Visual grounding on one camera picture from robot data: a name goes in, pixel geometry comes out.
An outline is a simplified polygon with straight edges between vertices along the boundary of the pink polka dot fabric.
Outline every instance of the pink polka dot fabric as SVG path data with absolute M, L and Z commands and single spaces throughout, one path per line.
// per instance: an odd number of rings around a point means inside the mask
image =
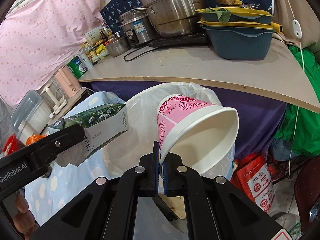
M 100 0 L 35 0 L 0 25 L 0 95 L 16 108 L 39 89 L 101 25 Z

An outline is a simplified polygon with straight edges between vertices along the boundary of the yellow handle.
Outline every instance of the yellow handle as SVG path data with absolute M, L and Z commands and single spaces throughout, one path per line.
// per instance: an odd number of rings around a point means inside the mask
M 271 25 L 277 33 L 282 32 L 282 25 L 280 25 L 278 23 L 274 23 L 274 22 L 272 22 Z

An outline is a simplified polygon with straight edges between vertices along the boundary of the metal rivet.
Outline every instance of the metal rivet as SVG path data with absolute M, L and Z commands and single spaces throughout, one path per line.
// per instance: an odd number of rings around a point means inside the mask
M 222 176 L 219 176 L 219 177 L 216 178 L 216 182 L 219 183 L 219 184 L 225 184 L 226 178 L 222 177 Z
M 136 168 L 134 169 L 134 171 L 135 171 L 136 173 L 142 173 L 142 172 L 144 172 L 144 167 L 138 166 L 138 167 L 136 167 Z
M 186 172 L 187 171 L 187 167 L 186 166 L 179 166 L 178 168 L 177 168 L 177 170 L 179 171 L 179 172 Z
M 106 178 L 97 178 L 97 180 L 96 180 L 96 183 L 98 184 L 98 185 L 103 185 L 103 184 L 105 184 L 107 182 L 107 180 L 106 180 Z

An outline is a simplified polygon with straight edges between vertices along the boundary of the human hand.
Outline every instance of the human hand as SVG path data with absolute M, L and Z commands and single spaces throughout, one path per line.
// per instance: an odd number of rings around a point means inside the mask
M 39 228 L 35 217 L 29 209 L 27 200 L 20 193 L 15 200 L 19 213 L 13 218 L 15 228 L 24 234 L 25 240 L 30 240 L 31 235 Z

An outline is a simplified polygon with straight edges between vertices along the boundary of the paper cup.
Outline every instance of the paper cup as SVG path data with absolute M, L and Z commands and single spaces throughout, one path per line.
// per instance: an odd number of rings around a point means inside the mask
M 237 110 L 183 95 L 170 95 L 157 110 L 160 164 L 168 152 L 203 174 L 231 149 L 239 129 Z

